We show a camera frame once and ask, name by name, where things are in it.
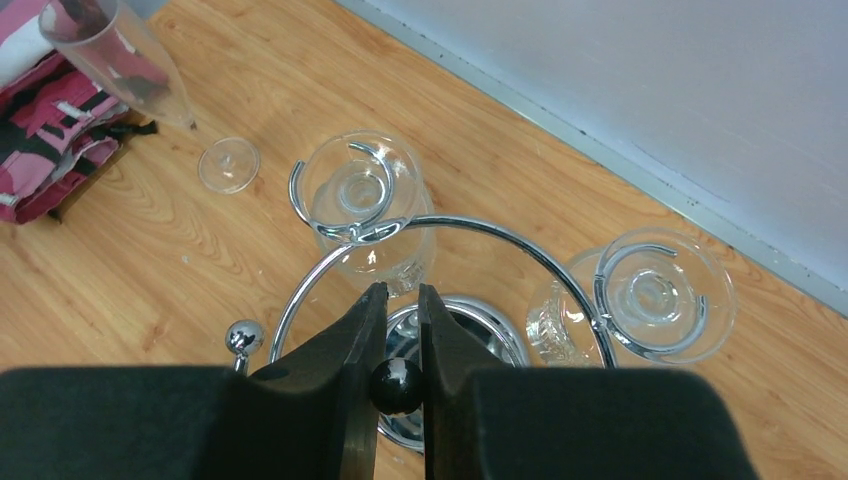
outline glass base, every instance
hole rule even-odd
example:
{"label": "glass base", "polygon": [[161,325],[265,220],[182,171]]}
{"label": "glass base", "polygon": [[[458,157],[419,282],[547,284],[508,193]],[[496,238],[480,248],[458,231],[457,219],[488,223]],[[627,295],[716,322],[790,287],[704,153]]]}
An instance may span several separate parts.
{"label": "glass base", "polygon": [[210,190],[233,194],[244,190],[259,172],[259,150],[240,137],[218,140],[200,156],[197,175]]}

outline champagne flute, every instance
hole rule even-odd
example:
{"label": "champagne flute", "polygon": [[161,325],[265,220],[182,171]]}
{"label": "champagne flute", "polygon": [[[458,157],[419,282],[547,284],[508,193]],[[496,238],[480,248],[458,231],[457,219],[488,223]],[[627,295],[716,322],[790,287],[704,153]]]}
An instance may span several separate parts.
{"label": "champagne flute", "polygon": [[[197,130],[174,61],[123,0],[48,0],[38,27],[56,50],[106,93],[157,121]],[[259,163],[255,146],[229,137],[203,152],[197,172],[209,189],[231,194],[247,187]]]}

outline transparent glass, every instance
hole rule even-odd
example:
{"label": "transparent glass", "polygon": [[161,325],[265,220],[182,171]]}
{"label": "transparent glass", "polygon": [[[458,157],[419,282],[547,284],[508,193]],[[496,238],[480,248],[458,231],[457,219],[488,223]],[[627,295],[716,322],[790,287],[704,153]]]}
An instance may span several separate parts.
{"label": "transparent glass", "polygon": [[[197,129],[182,78],[168,52],[122,0],[49,0],[39,30],[78,70],[107,93],[154,120]],[[219,193],[244,189],[259,153],[231,137],[204,152],[198,174]]]}
{"label": "transparent glass", "polygon": [[[381,159],[392,176],[390,196]],[[296,189],[323,252],[343,243],[363,245],[339,266],[354,285],[364,289],[386,282],[392,297],[418,288],[436,245],[431,229],[401,230],[413,216],[433,213],[418,155],[409,145],[367,130],[335,136],[305,163]],[[381,199],[388,204],[381,205]],[[391,225],[391,234],[378,241],[360,240],[386,225]]]}
{"label": "transparent glass", "polygon": [[[566,267],[596,301],[600,296],[598,309],[607,316],[620,366],[700,361],[732,330],[736,297],[730,277],[704,246],[680,232],[634,230],[606,248],[577,255]],[[546,364],[599,364],[590,328],[557,282],[545,282],[533,295],[526,331]]]}

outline wood grain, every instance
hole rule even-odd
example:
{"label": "wood grain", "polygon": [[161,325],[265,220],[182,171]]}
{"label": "wood grain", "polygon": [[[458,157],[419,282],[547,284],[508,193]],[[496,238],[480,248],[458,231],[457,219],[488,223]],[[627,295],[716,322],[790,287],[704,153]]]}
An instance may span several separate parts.
{"label": "wood grain", "polygon": [[[726,400],[764,478],[848,478],[848,323],[834,312],[329,0],[180,0],[151,25],[204,135],[253,141],[259,177],[233,196],[205,190],[202,146],[165,128],[133,139],[64,225],[3,226],[0,367],[229,363],[227,326],[252,317],[273,330],[319,258],[288,206],[292,165],[368,127],[418,150],[438,211],[503,224],[560,259],[646,225],[700,238],[730,271],[740,312],[695,370]],[[439,233],[432,281],[496,298],[520,324],[544,273],[468,235]],[[287,349],[355,295],[331,274]],[[381,440],[376,477],[423,478],[421,458]]]}

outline curved metal rod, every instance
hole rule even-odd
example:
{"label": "curved metal rod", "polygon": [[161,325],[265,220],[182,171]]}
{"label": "curved metal rod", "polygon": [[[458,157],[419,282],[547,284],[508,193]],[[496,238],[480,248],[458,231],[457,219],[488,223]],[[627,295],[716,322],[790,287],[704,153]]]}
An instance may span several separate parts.
{"label": "curved metal rod", "polygon": [[[423,215],[414,217],[409,224],[404,228],[426,228],[426,227],[451,227],[463,230],[471,230],[474,232],[485,233],[501,240],[505,240],[512,245],[521,249],[524,253],[530,255],[534,260],[541,264],[551,273],[560,283],[568,289],[569,293],[574,297],[580,309],[589,318],[592,327],[592,333],[595,335],[595,341],[601,352],[601,361],[606,368],[614,368],[616,364],[615,351],[612,347],[612,342],[607,336],[603,325],[599,323],[599,317],[595,305],[589,299],[589,296],[577,283],[574,277],[568,270],[562,266],[549,253],[542,250],[541,247],[524,238],[523,236],[499,225],[495,225],[484,220],[478,220],[470,217],[462,217],[456,215]],[[309,291],[315,286],[315,283],[324,276],[324,274],[338,263],[351,250],[357,248],[353,244],[345,244],[336,247],[336,249],[328,252],[318,264],[312,267],[312,270],[306,274],[303,280],[300,281],[289,298],[283,313],[280,315],[280,321],[277,324],[277,329],[274,332],[274,340],[271,343],[271,352],[269,361],[274,362],[282,356],[283,343],[288,335],[291,323],[294,316],[300,309],[301,304],[306,299]]]}
{"label": "curved metal rod", "polygon": [[618,320],[616,320],[610,310],[609,294],[607,293],[607,279],[610,278],[613,270],[615,270],[622,260],[634,253],[640,252],[657,253],[671,258],[677,256],[677,250],[658,243],[638,243],[622,247],[612,254],[606,262],[602,259],[601,262],[604,263],[599,263],[598,265],[598,270],[601,273],[595,275],[593,284],[595,291],[595,304],[598,307],[600,318],[604,319],[604,324],[607,330],[609,330],[612,336],[615,337],[626,349],[642,358],[646,358],[654,362],[663,362],[660,358],[661,356],[675,355],[683,352],[701,338],[704,330],[706,330],[708,320],[707,297],[705,295],[698,296],[695,323],[679,342],[672,345],[658,345],[643,342],[630,335],[630,333],[619,325]]}
{"label": "curved metal rod", "polygon": [[[375,235],[371,235],[370,231],[372,230],[372,227],[375,227],[375,223],[386,214],[392,204],[392,198],[394,198],[395,194],[394,173],[392,172],[392,167],[386,160],[386,156],[383,151],[377,150],[371,145],[362,142],[351,142],[348,144],[348,147],[352,150],[358,150],[370,155],[371,158],[380,164],[380,167],[383,169],[383,173],[386,175],[385,188],[380,192],[380,198],[377,201],[377,208],[373,213],[354,224],[327,225],[318,221],[310,222],[309,216],[306,214],[306,207],[303,204],[303,198],[301,198],[300,195],[300,188],[298,188],[300,177],[303,174],[303,169],[306,167],[306,162],[303,160],[298,160],[289,174],[289,203],[291,203],[291,206],[294,208],[298,218],[307,225],[313,226],[318,233],[331,240],[336,242],[348,242],[352,238],[357,243],[374,243]],[[376,240],[380,240],[386,236],[386,234],[377,235]]]}

